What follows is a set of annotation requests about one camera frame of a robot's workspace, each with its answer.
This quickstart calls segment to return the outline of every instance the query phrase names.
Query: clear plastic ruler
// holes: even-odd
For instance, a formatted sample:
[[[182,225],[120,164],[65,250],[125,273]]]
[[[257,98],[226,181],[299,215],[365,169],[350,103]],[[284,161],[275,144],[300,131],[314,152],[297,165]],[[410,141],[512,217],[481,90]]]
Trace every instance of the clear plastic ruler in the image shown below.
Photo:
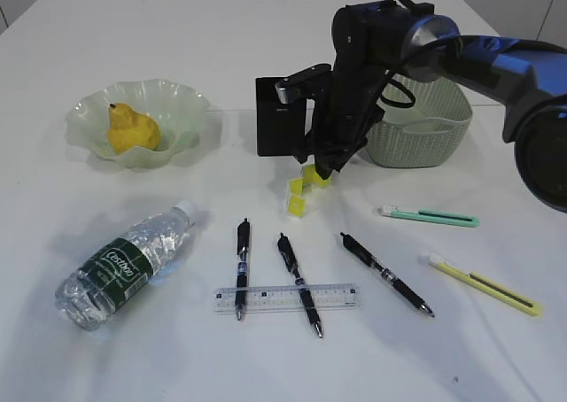
[[[285,285],[277,287],[243,287],[217,289],[214,311],[234,314],[238,290],[246,290],[246,312],[292,312],[303,310],[299,290],[309,289],[317,310],[353,309],[362,307],[361,293],[354,284]]]

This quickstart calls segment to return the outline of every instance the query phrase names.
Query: black box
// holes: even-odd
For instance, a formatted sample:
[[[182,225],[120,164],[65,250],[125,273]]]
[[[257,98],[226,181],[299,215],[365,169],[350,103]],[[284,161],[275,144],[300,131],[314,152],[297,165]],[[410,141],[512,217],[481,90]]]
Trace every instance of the black box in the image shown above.
[[[290,156],[305,137],[307,100],[280,103],[276,82],[283,77],[256,79],[256,142],[260,157]]]

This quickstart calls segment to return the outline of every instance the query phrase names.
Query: black pen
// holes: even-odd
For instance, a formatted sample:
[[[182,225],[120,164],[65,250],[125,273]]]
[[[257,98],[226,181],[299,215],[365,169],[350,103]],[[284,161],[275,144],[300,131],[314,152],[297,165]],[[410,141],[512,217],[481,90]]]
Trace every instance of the black pen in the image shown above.
[[[295,277],[295,285],[305,286],[305,280],[301,278],[301,275],[299,274],[298,260],[295,258],[295,254],[291,249],[290,240],[284,234],[280,234],[280,239],[277,242],[277,249],[280,253],[282,253],[287,270]],[[317,313],[317,309],[315,309],[315,303],[311,297],[311,291],[306,288],[301,288],[299,289],[299,297],[301,298],[301,303],[307,313],[309,324],[311,324],[311,327],[313,327],[317,336],[322,338],[321,318],[319,318],[319,313]]]
[[[415,309],[425,313],[431,317],[435,317],[435,313],[431,308],[425,303],[425,301],[417,296],[414,291],[412,291],[400,278],[398,278],[390,269],[383,267],[377,261],[377,259],[370,254],[368,250],[361,246],[361,244],[348,234],[340,233],[343,237],[343,245],[347,250],[349,250],[354,256],[362,260],[362,262],[367,267],[375,267],[380,276],[384,278],[396,291],[398,291],[406,300],[411,303]]]
[[[237,288],[248,286],[248,253],[250,251],[250,222],[245,221],[238,225],[237,229]],[[237,290],[234,299],[234,307],[237,310],[237,319],[242,320],[246,309],[246,290]]]

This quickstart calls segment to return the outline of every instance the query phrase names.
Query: white table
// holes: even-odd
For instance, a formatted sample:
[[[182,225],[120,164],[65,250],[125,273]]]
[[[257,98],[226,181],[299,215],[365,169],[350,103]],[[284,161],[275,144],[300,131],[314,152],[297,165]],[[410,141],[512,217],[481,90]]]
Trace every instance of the white table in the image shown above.
[[[502,107],[472,98],[470,132],[443,166],[387,170],[357,157],[312,194],[304,219],[282,213],[299,165],[255,155],[253,78],[332,61],[332,13],[363,1],[42,0],[0,37],[0,400],[566,399],[567,215],[521,183],[512,146],[501,142]],[[461,0],[428,1],[463,33],[493,32]],[[216,105],[197,153],[130,171],[66,146],[63,118],[80,97],[156,76],[191,84]],[[202,214],[175,274],[137,295],[106,334],[57,316],[53,291],[65,276],[183,197]],[[470,213],[481,226],[382,218],[381,204]],[[323,340],[303,313],[241,323],[215,316],[214,289],[235,281],[245,216],[251,285],[291,283],[276,250],[284,232],[308,282],[356,282],[364,308],[321,312]],[[345,252],[340,231],[408,282],[436,319],[408,308]],[[546,312],[534,319],[417,262],[433,250]]]

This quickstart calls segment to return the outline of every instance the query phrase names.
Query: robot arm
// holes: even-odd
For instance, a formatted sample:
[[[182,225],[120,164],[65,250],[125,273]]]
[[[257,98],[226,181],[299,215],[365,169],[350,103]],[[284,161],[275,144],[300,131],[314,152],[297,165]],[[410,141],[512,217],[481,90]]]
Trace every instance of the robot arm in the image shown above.
[[[525,184],[541,201],[567,212],[567,50],[460,36],[433,5],[400,1],[404,6],[383,0],[341,8],[332,24],[332,72],[318,65],[276,84],[284,104],[315,100],[312,128],[296,147],[298,160],[315,155],[323,178],[340,171],[382,119],[377,100],[395,74],[416,81],[444,76],[506,105],[503,140],[516,143]]]

